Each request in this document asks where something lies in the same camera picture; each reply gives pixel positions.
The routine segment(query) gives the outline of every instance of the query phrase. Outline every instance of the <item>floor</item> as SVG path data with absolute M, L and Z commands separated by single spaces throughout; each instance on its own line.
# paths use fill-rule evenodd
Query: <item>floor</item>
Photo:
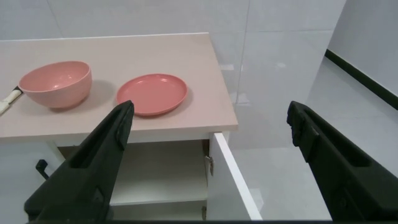
M 309 166 L 291 143 L 287 115 L 266 113 L 253 96 L 236 105 L 239 131 L 230 134 L 229 145 L 263 219 L 331 219 Z M 323 59 L 301 103 L 398 176 L 398 111 L 333 62 Z

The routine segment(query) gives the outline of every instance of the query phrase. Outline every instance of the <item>tiled wall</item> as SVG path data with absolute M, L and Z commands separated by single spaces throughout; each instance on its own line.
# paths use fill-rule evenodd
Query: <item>tiled wall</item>
M 344 2 L 0 0 L 0 39 L 210 32 L 231 99 L 235 102 L 242 56 L 244 72 L 239 92 L 247 97 L 259 87 L 256 85 L 249 91 L 251 84 L 268 83 L 267 77 L 275 72 L 284 74 L 279 80 L 283 82 L 301 62 L 315 65 L 312 70 L 305 71 L 314 75 Z M 288 61 L 307 51 L 312 55 L 289 64 Z

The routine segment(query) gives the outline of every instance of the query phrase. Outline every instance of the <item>pink plate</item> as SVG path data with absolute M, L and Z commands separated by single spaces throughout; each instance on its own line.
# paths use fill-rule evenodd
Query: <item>pink plate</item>
M 149 74 L 134 78 L 118 91 L 116 100 L 123 103 L 131 100 L 136 115 L 153 116 L 178 107 L 187 97 L 184 81 L 173 75 Z

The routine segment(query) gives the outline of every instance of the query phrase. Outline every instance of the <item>countertop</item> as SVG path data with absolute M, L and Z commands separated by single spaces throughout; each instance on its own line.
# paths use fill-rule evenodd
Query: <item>countertop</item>
M 5 98 L 29 71 L 66 60 L 90 65 L 89 97 L 76 108 L 51 110 L 22 95 L 0 117 L 1 142 L 83 138 L 116 106 L 118 88 L 148 73 L 180 77 L 189 87 L 188 96 L 165 115 L 135 116 L 131 135 L 209 133 L 238 127 L 208 34 L 0 41 L 0 97 Z

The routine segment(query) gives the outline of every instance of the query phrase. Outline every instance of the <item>bowl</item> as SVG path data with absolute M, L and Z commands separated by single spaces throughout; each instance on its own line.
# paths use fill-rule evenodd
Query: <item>bowl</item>
M 90 66 L 84 62 L 57 62 L 24 75 L 19 88 L 36 103 L 49 108 L 79 104 L 91 89 Z

